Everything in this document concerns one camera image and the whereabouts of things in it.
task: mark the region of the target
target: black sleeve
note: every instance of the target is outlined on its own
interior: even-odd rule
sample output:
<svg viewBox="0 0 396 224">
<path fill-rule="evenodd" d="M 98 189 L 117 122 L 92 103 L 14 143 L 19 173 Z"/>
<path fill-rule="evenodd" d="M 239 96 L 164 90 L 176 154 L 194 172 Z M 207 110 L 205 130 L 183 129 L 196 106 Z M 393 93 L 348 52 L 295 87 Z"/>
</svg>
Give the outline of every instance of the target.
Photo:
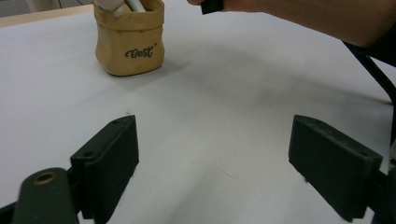
<svg viewBox="0 0 396 224">
<path fill-rule="evenodd" d="M 360 54 L 371 56 L 396 67 L 396 24 L 388 33 L 367 49 L 356 48 Z"/>
</svg>

